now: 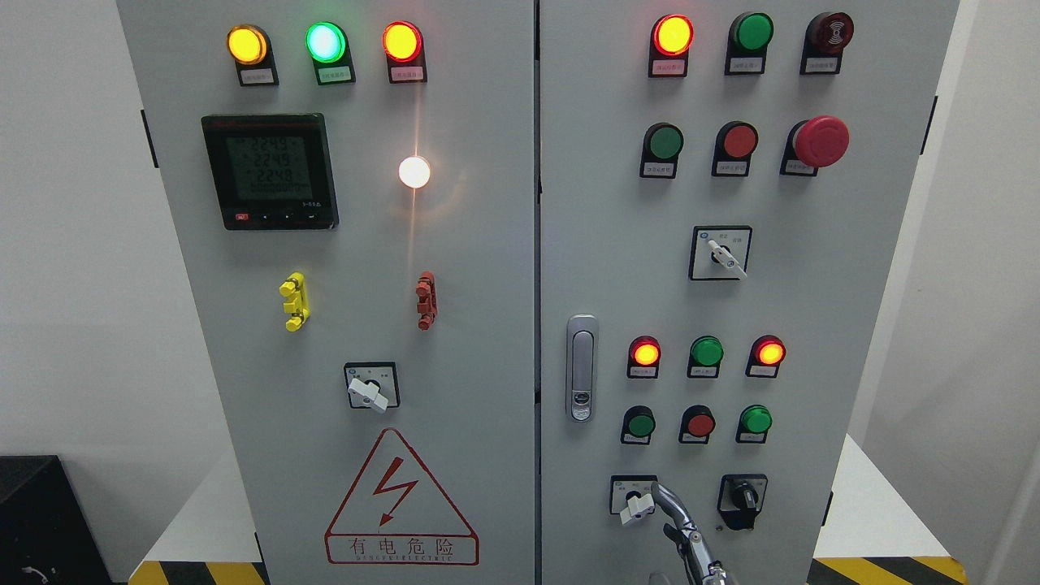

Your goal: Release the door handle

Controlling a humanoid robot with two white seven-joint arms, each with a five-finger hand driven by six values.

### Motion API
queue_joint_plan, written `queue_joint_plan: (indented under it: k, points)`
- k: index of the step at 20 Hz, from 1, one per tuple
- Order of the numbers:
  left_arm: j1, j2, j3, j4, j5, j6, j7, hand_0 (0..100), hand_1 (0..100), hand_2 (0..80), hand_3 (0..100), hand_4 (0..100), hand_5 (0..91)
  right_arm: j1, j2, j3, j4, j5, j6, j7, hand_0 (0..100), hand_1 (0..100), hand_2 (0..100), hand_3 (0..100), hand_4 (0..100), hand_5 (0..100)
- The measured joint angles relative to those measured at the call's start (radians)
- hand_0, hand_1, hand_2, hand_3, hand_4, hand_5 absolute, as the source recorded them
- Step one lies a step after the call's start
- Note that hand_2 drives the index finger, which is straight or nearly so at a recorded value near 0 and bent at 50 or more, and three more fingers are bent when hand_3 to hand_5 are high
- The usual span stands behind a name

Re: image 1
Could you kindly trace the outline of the grey robotic right hand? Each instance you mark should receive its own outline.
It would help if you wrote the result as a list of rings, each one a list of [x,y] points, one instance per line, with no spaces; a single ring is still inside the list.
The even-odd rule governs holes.
[[[676,545],[690,584],[738,584],[710,552],[680,497],[661,482],[652,482],[650,493],[655,507],[672,519],[672,523],[664,525],[662,532]]]

